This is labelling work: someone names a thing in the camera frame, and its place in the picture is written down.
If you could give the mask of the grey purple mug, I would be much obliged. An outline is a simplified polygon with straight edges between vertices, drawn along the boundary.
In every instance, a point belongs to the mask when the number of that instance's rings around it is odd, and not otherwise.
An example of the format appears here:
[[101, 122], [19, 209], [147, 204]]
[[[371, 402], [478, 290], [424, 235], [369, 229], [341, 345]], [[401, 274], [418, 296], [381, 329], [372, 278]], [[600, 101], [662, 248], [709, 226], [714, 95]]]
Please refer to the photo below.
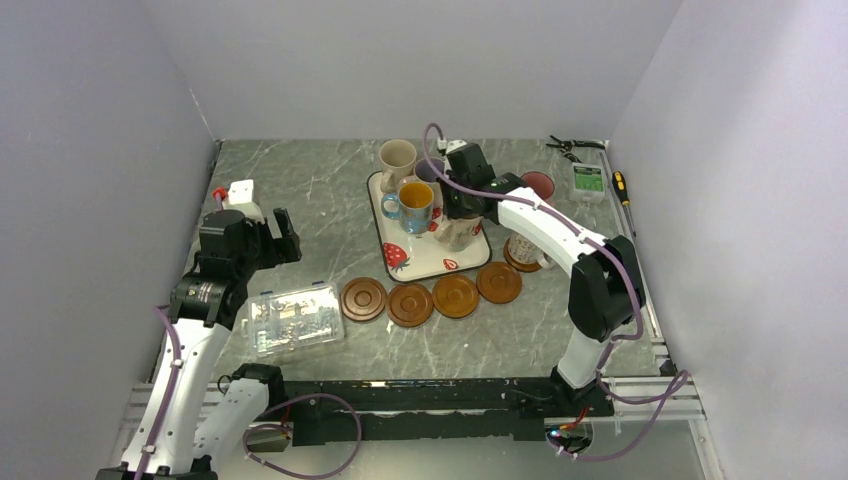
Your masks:
[[398, 188], [412, 182], [425, 183], [433, 191], [434, 205], [440, 206], [442, 204], [442, 191], [437, 173], [443, 172], [444, 162], [442, 160], [432, 158], [431, 161], [428, 162], [425, 158], [421, 158], [415, 163], [411, 174], [402, 178], [398, 182]]

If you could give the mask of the blue mug yellow inside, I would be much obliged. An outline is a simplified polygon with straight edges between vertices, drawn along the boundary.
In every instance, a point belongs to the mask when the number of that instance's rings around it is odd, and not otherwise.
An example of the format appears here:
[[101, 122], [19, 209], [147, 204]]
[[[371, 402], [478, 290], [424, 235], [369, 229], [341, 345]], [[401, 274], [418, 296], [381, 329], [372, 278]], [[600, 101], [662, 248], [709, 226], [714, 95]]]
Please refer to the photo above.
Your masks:
[[429, 185], [413, 181], [402, 185], [396, 192], [384, 194], [380, 208], [382, 214], [396, 220], [404, 232], [423, 234], [431, 221], [434, 193]]

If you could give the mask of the cream patterned mug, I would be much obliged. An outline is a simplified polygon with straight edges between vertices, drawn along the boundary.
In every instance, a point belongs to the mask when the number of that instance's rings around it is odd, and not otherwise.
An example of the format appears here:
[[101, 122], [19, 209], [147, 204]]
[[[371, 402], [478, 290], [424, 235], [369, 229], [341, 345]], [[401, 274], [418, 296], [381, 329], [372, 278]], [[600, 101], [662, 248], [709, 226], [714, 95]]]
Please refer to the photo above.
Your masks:
[[480, 216], [473, 218], [451, 219], [443, 216], [442, 221], [435, 230], [436, 241], [450, 252], [461, 252], [465, 250], [482, 226]]

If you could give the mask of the clear plastic parts box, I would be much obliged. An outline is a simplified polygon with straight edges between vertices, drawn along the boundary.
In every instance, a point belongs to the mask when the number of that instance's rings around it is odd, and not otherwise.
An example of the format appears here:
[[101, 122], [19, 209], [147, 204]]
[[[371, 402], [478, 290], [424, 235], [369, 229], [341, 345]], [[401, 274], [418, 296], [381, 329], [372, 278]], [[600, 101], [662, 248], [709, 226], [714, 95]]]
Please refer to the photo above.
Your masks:
[[316, 282], [286, 292], [266, 291], [247, 300], [243, 327], [259, 357], [293, 351], [345, 337], [338, 289]]

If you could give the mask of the pink mug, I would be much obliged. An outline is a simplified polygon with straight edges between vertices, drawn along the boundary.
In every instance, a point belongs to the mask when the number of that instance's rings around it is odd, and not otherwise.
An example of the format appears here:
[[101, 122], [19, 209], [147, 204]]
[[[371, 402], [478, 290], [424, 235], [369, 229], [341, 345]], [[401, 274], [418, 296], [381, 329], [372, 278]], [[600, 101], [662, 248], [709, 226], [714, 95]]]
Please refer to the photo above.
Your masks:
[[551, 210], [549, 200], [555, 192], [553, 180], [548, 175], [538, 171], [524, 173], [521, 179], [528, 188], [534, 191], [533, 208], [549, 213]]

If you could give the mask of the white mug orange inside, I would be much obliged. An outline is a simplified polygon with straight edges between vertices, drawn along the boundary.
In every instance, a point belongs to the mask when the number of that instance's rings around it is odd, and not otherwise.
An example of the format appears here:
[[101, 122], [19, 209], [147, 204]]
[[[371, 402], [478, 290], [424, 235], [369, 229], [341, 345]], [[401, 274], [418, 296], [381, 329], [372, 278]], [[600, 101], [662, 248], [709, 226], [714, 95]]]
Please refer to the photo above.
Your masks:
[[509, 251], [515, 260], [522, 263], [538, 262], [542, 269], [549, 269], [556, 264], [540, 247], [518, 232], [512, 232], [508, 240]]

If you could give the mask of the brown wooden coaster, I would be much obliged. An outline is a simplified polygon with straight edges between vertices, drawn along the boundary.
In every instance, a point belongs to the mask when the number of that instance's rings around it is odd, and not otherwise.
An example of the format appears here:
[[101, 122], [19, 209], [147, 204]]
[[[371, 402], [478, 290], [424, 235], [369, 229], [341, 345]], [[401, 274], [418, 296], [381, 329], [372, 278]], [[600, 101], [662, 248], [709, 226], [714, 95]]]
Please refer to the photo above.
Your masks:
[[381, 282], [371, 277], [349, 281], [340, 297], [342, 314], [354, 322], [369, 322], [385, 310], [388, 293]]
[[397, 326], [415, 328], [430, 318], [434, 302], [430, 291], [421, 284], [397, 285], [388, 294], [386, 309]]
[[472, 314], [480, 302], [475, 283], [461, 274], [439, 279], [433, 286], [431, 295], [436, 310], [452, 319], [461, 319]]
[[533, 273], [542, 269], [542, 266], [538, 262], [522, 263], [518, 260], [515, 260], [509, 251], [509, 246], [510, 241], [507, 240], [503, 247], [503, 255], [505, 261], [513, 268], [523, 273]]
[[510, 303], [522, 290], [520, 273], [505, 262], [492, 262], [479, 270], [476, 276], [479, 294], [494, 304]]

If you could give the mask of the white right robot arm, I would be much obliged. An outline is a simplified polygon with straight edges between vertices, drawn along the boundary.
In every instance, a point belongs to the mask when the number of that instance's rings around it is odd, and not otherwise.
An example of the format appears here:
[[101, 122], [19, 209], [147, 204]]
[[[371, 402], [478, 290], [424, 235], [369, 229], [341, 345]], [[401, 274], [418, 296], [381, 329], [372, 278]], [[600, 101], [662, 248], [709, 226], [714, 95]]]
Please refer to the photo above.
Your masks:
[[528, 239], [569, 276], [568, 316], [574, 330], [551, 388], [557, 411], [574, 415], [590, 399], [619, 329], [641, 327], [645, 292], [635, 248], [618, 235], [586, 229], [541, 199], [520, 177], [495, 174], [482, 149], [437, 140], [445, 166], [437, 174], [449, 219], [483, 217]]

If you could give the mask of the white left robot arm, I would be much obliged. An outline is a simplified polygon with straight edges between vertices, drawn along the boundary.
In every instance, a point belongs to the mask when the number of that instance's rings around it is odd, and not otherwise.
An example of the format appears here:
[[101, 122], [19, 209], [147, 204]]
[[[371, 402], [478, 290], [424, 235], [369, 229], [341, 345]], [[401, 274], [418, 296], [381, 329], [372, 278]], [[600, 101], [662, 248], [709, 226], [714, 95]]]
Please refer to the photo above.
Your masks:
[[244, 364], [235, 386], [206, 420], [200, 418], [214, 366], [232, 334], [247, 286], [259, 270], [301, 259], [289, 213], [273, 211], [280, 234], [264, 216], [237, 208], [207, 214], [191, 268], [173, 288], [166, 309], [155, 310], [165, 327], [161, 368], [142, 420], [118, 466], [100, 479], [215, 479], [249, 424], [272, 420], [287, 406], [280, 368]]

